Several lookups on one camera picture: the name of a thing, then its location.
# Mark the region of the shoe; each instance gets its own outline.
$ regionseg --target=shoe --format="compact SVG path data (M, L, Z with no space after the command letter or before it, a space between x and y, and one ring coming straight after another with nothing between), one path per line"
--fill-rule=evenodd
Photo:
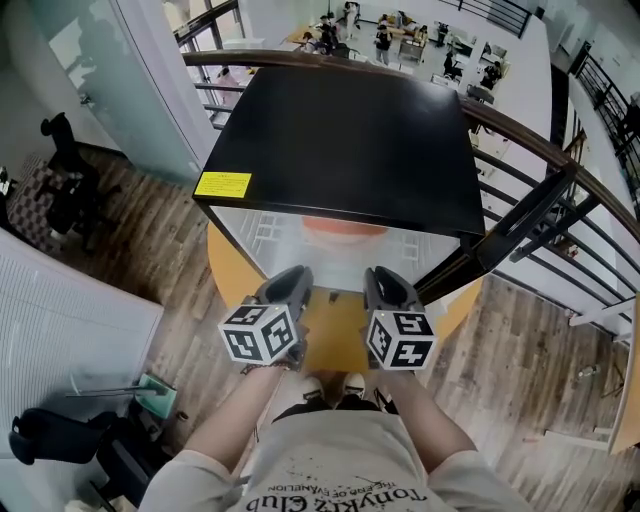
M322 398L324 400L324 389L322 382L315 377L306 377L300 384L302 390L302 400L308 402L314 398Z
M364 377L361 373L348 373L342 383L342 397L356 395L360 400L364 399Z

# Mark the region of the forearm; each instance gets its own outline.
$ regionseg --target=forearm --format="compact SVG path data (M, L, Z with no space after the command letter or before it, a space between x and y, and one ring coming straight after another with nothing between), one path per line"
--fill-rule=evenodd
M454 453L476 450L469 436L438 407L414 375L385 372L382 381L427 473Z
M185 449L207 455L233 471L283 371L281 367L251 371L191 435Z

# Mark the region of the round table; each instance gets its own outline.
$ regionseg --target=round table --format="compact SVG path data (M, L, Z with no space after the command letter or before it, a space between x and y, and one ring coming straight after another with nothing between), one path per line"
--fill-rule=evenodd
M240 252L212 223L208 227L207 248L209 265L218 291L228 308L238 306L247 295L253 295L264 279ZM471 283L442 310L446 313L436 319L435 331L439 352L449 334L466 318L480 292L482 279ZM330 291L314 287L301 322L307 328L308 350L305 370L332 370L366 373L367 354L361 341L361 331L367 326L363 294L340 292L334 302ZM435 364L437 354L431 357L429 367Z

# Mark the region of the white radiator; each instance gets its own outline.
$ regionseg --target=white radiator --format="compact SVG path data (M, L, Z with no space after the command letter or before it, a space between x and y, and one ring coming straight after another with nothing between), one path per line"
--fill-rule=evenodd
M13 417L71 392L72 374L81 389L131 384L162 312L0 230L0 458L12 456ZM107 408L91 400L87 415Z

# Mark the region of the office chair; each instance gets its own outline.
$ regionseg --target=office chair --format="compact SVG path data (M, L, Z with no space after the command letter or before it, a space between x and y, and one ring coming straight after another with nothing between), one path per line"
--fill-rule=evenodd
M36 459L86 464L97 457L109 477L91 482L103 506L119 496L139 507L153 476L170 457L126 418L104 412L86 423L43 409L27 409L13 420L9 446L23 464Z
M40 190L36 193L38 201L43 194L53 195L53 203L47 211L47 222L51 228L64 235L71 228L82 235L82 249L87 254L89 239L95 231L98 222L103 223L111 231L115 231L118 222L108 219L100 214L100 209L113 195L120 193L120 185L112 187L105 194L98 192L98 182L92 177L82 177L79 180L69 178L58 189L51 185L50 177L47 177Z

